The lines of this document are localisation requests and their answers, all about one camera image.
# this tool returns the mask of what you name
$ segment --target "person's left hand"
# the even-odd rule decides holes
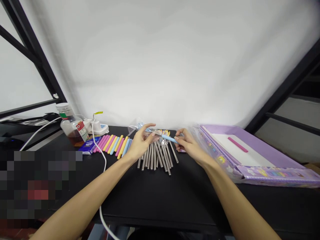
[[[146,135],[146,129],[148,127],[154,127],[155,123],[148,123],[142,126],[139,131],[136,132],[134,136],[131,146],[126,153],[126,155],[130,156],[133,161],[137,161],[148,149],[150,143],[152,143],[153,137],[155,133],[151,133],[149,136]]]

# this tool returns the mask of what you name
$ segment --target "pixelated area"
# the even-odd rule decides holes
[[[26,228],[34,219],[48,217],[48,210],[81,181],[82,152],[1,154],[6,159],[0,161],[0,219],[6,221],[0,228]]]

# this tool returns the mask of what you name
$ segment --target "person's right hand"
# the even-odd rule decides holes
[[[179,129],[174,139],[179,143],[174,144],[177,151],[185,150],[197,163],[200,163],[207,155],[185,128]]]

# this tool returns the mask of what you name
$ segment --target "white cable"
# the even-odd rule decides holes
[[[19,151],[22,151],[22,150],[25,148],[25,146],[31,141],[31,139],[32,139],[41,129],[43,129],[44,127],[48,126],[50,123],[54,122],[55,120],[57,120],[57,119],[59,119],[59,118],[61,118],[61,117],[58,117],[58,118],[52,120],[51,122],[48,122],[46,125],[43,125],[41,128],[39,128],[39,129],[31,136],[31,138],[29,138],[29,140],[23,145],[23,147],[22,147]]]
[[[103,151],[101,150],[101,148],[97,145],[96,141],[94,140],[94,132],[93,132],[93,124],[94,124],[94,121],[96,120],[96,115],[93,115],[93,122],[92,122],[92,136],[93,136],[93,142],[94,142],[94,145],[96,145],[96,147],[100,150],[100,152],[102,153],[102,156],[104,158],[104,169],[103,169],[103,172],[106,170],[106,166],[107,166],[107,159],[103,153]],[[100,213],[100,219],[101,219],[101,222],[102,222],[102,225],[104,226],[104,228],[107,230],[107,232],[111,235],[111,237],[113,237],[114,240],[120,240],[119,238],[117,238],[116,235],[113,234],[113,232],[108,228],[106,222],[104,221],[103,219],[103,215],[102,215],[102,210],[101,210],[101,206],[99,208],[99,213]]]

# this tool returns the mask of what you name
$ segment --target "pink stick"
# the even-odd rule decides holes
[[[107,148],[106,148],[105,152],[107,152],[107,151],[109,150],[109,148],[110,148],[110,146],[112,145],[113,140],[114,140],[114,138],[115,138],[115,137],[116,137],[116,136],[115,136],[115,135],[113,135],[113,137],[111,138],[111,141],[109,142],[109,145],[107,146]]]
[[[123,142],[124,142],[124,138],[121,139],[120,145],[119,145],[117,153],[116,153],[116,157],[119,155],[119,152],[120,152],[120,149],[121,149]]]
[[[102,150],[103,147],[106,145],[109,137],[110,137],[110,135],[107,134],[106,137],[104,138],[103,142],[101,143],[101,146],[99,146],[101,150]]]
[[[98,146],[100,147],[101,146],[101,144],[102,144],[102,142],[104,141],[104,139],[106,138],[106,136],[104,135],[104,136],[102,136],[102,138],[101,138],[101,140],[100,140],[100,142],[98,143]],[[95,153],[96,151],[98,150],[98,148],[97,148],[97,146],[96,146],[96,148],[93,150],[93,152]]]
[[[231,137],[228,137],[228,139],[233,142],[234,145],[236,145],[238,148],[240,148],[242,151],[244,152],[248,152],[247,149],[245,149],[244,147],[242,147],[239,143],[237,143],[235,140],[233,140]]]
[[[104,142],[102,143],[100,149],[103,151],[104,147],[106,146],[107,141],[109,140],[111,136],[108,135],[108,137],[105,138]]]

